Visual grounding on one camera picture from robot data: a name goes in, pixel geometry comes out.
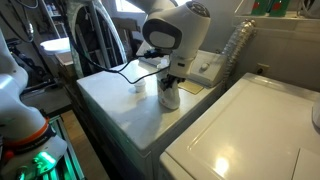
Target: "metal shelf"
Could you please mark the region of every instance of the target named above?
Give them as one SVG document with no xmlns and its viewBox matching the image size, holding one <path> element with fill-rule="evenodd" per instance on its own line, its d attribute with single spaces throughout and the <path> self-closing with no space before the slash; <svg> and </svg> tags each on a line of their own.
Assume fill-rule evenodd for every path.
<svg viewBox="0 0 320 180">
<path fill-rule="evenodd" d="M 308 19 L 297 16 L 296 11 L 287 11 L 285 17 L 269 17 L 251 15 L 254 0 L 242 0 L 235 11 L 233 25 L 237 26 L 245 19 L 256 22 L 257 29 L 272 31 L 288 31 L 302 33 L 320 33 L 320 19 Z"/>
</svg>

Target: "green light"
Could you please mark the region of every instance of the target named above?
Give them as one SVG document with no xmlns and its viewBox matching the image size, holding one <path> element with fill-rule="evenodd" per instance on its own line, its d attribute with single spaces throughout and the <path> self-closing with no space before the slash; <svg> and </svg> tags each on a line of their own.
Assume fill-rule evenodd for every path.
<svg viewBox="0 0 320 180">
<path fill-rule="evenodd" d="M 56 160 L 53 159 L 47 152 L 41 152 L 40 155 L 44 157 L 47 161 L 49 161 L 51 164 L 56 163 Z"/>
</svg>

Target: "white robot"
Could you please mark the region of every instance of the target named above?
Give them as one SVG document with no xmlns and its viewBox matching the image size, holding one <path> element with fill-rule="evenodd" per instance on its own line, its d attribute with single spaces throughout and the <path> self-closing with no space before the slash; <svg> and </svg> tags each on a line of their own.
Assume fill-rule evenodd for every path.
<svg viewBox="0 0 320 180">
<path fill-rule="evenodd" d="M 28 74 L 13 59 L 0 29 L 0 134 L 5 151 L 0 179 L 40 176 L 52 170 L 67 149 L 41 113 L 20 101 L 27 81 Z"/>
<path fill-rule="evenodd" d="M 176 109 L 180 105 L 177 84 L 190 73 L 192 62 L 207 34 L 210 13 L 195 1 L 178 7 L 170 0 L 129 2 L 148 14 L 142 29 L 145 41 L 157 49 L 171 51 L 169 71 L 158 75 L 158 95 L 160 103 Z"/>
</svg>

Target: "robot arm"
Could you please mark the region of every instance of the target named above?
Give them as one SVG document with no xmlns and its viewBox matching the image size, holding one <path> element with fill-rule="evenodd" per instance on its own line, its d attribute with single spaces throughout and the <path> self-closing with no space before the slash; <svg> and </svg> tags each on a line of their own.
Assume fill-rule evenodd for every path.
<svg viewBox="0 0 320 180">
<path fill-rule="evenodd" d="M 175 7 L 170 0 L 129 0 L 148 14 L 143 37 L 155 48 L 172 50 L 169 75 L 186 78 L 210 24 L 209 11 L 189 1 Z"/>
</svg>

